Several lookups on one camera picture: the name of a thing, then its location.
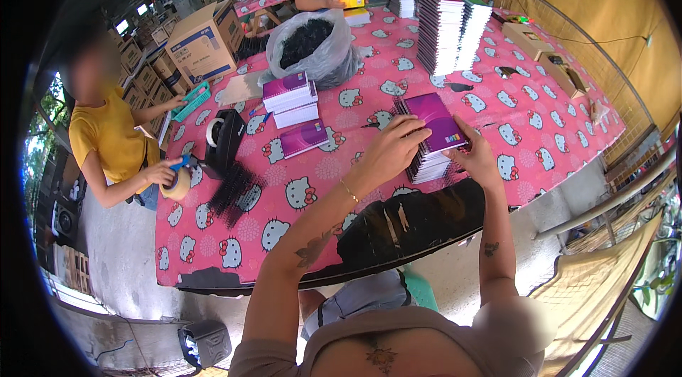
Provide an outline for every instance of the basket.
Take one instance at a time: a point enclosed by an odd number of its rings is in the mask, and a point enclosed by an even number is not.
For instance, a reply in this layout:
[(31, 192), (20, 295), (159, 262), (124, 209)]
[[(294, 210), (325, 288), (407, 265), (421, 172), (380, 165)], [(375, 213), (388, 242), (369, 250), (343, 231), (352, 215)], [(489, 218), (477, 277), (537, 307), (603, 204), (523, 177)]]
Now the basket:
[(181, 123), (185, 118), (189, 116), (192, 112), (194, 112), (199, 106), (201, 106), (202, 103), (204, 103), (206, 100), (209, 99), (211, 96), (211, 89), (209, 87), (208, 81), (204, 81), (194, 90), (190, 92), (190, 94), (187, 95), (183, 99), (183, 101), (188, 102), (188, 104), (184, 105), (182, 108), (175, 108), (170, 111), (170, 116), (174, 121), (177, 121), (178, 123)]

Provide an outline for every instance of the tattoo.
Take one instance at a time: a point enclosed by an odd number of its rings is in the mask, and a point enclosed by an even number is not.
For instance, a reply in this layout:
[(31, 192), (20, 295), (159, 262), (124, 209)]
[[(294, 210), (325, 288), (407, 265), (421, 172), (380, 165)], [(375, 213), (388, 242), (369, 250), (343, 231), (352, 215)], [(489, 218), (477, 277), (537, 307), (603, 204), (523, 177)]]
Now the tattoo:
[(487, 257), (492, 257), (493, 251), (498, 249), (500, 247), (500, 243), (495, 243), (495, 244), (488, 244), (486, 243), (485, 246), (483, 247), (485, 251), (483, 252)]
[(391, 348), (380, 349), (377, 339), (373, 336), (368, 336), (365, 340), (374, 350), (367, 353), (367, 360), (372, 362), (372, 365), (379, 368), (379, 371), (388, 376), (393, 366), (393, 361), (396, 359), (397, 353)]
[(320, 256), (322, 250), (324, 250), (325, 245), (327, 245), (329, 242), (329, 238), (334, 233), (335, 228), (336, 226), (323, 233), (322, 236), (318, 236), (317, 238), (313, 238), (308, 241), (307, 247), (296, 250), (296, 255), (301, 258), (301, 261), (298, 263), (298, 267), (304, 267), (306, 269), (310, 268), (310, 266)]

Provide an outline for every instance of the green plastic stool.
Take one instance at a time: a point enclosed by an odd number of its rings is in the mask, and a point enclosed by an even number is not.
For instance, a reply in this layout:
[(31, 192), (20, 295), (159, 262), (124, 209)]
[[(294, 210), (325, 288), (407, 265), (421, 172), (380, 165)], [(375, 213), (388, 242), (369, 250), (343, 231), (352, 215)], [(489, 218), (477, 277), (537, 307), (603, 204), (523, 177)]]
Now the green plastic stool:
[(412, 264), (406, 264), (404, 268), (402, 274), (405, 276), (405, 285), (407, 285), (410, 294), (420, 306), (438, 312), (438, 304), (436, 303), (436, 296), (433, 295), (431, 284), (419, 273), (412, 270)]

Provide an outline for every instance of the hello kitty tablecloth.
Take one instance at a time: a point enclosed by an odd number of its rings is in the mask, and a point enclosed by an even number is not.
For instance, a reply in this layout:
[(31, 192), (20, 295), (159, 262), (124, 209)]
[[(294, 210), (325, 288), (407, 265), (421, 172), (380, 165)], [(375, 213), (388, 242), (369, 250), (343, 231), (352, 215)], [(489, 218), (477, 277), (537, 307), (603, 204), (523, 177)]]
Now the hello kitty tablecloth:
[[(483, 33), (473, 71), (429, 76), (416, 59), (417, 27), (416, 19), (401, 20), (383, 8), (371, 9), (371, 23), (352, 27), (353, 43), (367, 57), (348, 82), (319, 92), (319, 113), (330, 139), (326, 146), (284, 160), (278, 136), (290, 127), (277, 130), (273, 118), (263, 123), (265, 109), (249, 117), (248, 111), (259, 104), (258, 99), (234, 105), (248, 122), (237, 159), (262, 176), (267, 185), (253, 185), (244, 192), (237, 205), (245, 213), (233, 229), (227, 229), (208, 209), (206, 203), (219, 183), (200, 170), (192, 174), (192, 189), (182, 201), (159, 196), (158, 283), (173, 286), (181, 274), (211, 267), (236, 273), (241, 284), (255, 281), (267, 252), (307, 205), (362, 160), (372, 136), (388, 124), (394, 96), (437, 92), (450, 112), (479, 129), (496, 155), (512, 206), (524, 206), (564, 181), (625, 130), (588, 71), (538, 26), (532, 26), (533, 30), (583, 72), (592, 88), (589, 97), (570, 100), (542, 66), (502, 35), (501, 24), (493, 19)], [(498, 66), (515, 67), (520, 74), (504, 80), (497, 73)], [(261, 53), (249, 58), (235, 74), (265, 68), (267, 61)], [(216, 115), (228, 78), (212, 82), (211, 98), (182, 124), (176, 123), (167, 156), (188, 152), (204, 156), (206, 126)], [(454, 92), (447, 82), (472, 85), (473, 90)], [(590, 122), (590, 100), (610, 109), (597, 126)], [(378, 129), (360, 128), (373, 122), (380, 123)], [(341, 229), (348, 228), (357, 213), (374, 201), (415, 189), (427, 194), (444, 184), (439, 179), (411, 185), (403, 173), (364, 198), (346, 216)], [(336, 244), (333, 237), (311, 271), (340, 263)]]

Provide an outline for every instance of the masking tape roll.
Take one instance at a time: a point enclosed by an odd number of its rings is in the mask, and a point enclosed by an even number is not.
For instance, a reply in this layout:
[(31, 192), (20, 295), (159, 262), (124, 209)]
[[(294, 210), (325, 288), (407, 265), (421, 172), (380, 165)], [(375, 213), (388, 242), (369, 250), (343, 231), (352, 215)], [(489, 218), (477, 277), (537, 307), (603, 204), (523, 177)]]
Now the masking tape roll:
[(175, 173), (175, 182), (173, 186), (166, 189), (164, 185), (159, 185), (159, 190), (164, 198), (170, 198), (174, 201), (180, 201), (190, 191), (190, 170), (187, 167), (181, 167)]
[(206, 127), (206, 143), (208, 143), (210, 147), (217, 148), (217, 139), (213, 138), (213, 127), (218, 123), (223, 124), (224, 122), (225, 119), (223, 118), (213, 118)]

